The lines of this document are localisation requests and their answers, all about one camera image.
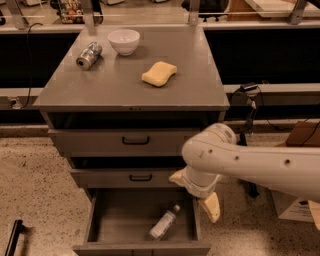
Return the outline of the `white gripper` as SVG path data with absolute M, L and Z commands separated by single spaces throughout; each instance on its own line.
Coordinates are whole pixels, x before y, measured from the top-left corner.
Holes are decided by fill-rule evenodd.
M 219 180 L 219 174 L 204 173 L 190 166 L 174 172 L 169 181 L 186 190 L 199 200 L 199 204 L 212 223 L 216 223 L 220 217 L 220 204 L 217 194 L 214 192 Z

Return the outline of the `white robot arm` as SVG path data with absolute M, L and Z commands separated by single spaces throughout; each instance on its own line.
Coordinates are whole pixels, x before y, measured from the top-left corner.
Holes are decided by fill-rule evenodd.
M 211 222 L 220 217 L 215 186 L 221 175 L 239 178 L 308 202 L 319 222 L 319 125 L 298 122 L 287 141 L 276 147 L 249 147 L 237 143 L 232 129 L 215 123 L 191 137 L 182 147 L 186 167 L 169 177 L 198 198 Z

